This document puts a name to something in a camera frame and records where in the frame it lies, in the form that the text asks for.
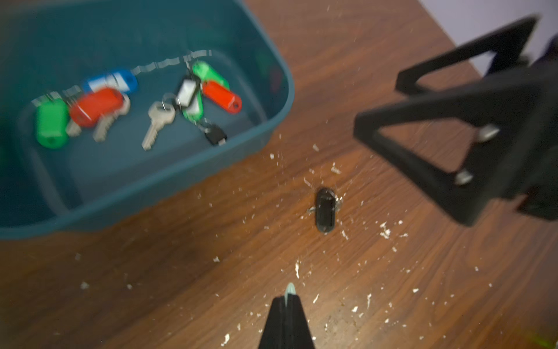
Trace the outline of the black framed tag key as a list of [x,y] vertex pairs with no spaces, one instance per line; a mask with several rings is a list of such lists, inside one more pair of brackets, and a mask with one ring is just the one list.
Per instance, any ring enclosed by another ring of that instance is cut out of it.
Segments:
[[172,124],[177,112],[190,107],[196,99],[201,80],[194,75],[185,76],[179,84],[176,93],[166,93],[160,101],[155,101],[148,110],[150,127],[142,141],[142,149],[152,149],[158,133],[165,126]]

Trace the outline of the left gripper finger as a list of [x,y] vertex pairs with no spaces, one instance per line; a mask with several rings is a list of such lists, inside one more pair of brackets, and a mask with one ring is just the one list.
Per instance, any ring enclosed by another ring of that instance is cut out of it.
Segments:
[[273,300],[258,348],[315,348],[298,295],[281,296]]

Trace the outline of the blue tag key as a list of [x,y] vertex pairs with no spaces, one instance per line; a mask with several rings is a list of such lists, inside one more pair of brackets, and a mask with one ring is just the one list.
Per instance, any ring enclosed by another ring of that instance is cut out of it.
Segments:
[[137,90],[138,82],[130,70],[116,70],[86,80],[82,90],[91,93],[106,87],[128,94]]

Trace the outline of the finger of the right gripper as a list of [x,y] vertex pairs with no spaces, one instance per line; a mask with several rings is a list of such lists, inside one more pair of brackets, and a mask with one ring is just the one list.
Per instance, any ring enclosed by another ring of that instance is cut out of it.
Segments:
[[487,52],[493,53],[486,72],[488,75],[526,66],[528,59],[522,55],[522,52],[538,21],[537,15],[520,18],[451,51],[400,71],[395,82],[395,90],[407,96],[429,93],[430,89],[418,83],[423,76]]
[[557,67],[535,65],[359,113],[354,136],[454,221],[494,199],[557,219]]

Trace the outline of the red tag key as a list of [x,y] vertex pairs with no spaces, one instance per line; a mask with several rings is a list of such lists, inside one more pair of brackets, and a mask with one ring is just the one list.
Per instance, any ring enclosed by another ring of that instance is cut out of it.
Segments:
[[93,128],[94,141],[104,142],[113,123],[119,116],[128,114],[130,107],[129,96],[110,87],[85,94],[69,108],[66,134],[75,138],[82,129]]

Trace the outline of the green tag key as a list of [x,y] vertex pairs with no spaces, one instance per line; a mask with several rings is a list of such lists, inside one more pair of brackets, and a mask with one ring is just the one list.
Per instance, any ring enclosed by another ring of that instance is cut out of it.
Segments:
[[36,141],[44,148],[59,149],[68,142],[69,107],[62,99],[47,98],[36,108]]

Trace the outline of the teal plastic storage box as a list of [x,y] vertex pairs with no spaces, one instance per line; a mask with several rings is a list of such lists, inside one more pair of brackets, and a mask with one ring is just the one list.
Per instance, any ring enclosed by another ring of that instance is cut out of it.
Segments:
[[[148,109],[208,63],[243,103],[203,102],[226,135],[212,145],[182,116],[142,141]],[[101,143],[84,129],[58,149],[36,139],[36,109],[88,79],[131,71],[129,113]],[[242,1],[22,1],[1,10],[1,238],[97,231],[260,151],[294,101],[294,79]]]

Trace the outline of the mint tag key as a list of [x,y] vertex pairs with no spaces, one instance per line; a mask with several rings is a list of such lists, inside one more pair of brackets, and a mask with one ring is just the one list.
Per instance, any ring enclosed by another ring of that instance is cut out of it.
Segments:
[[286,291],[284,293],[285,306],[287,306],[289,304],[290,296],[296,296],[296,288],[295,288],[295,285],[292,282],[288,283],[288,285],[286,287]]

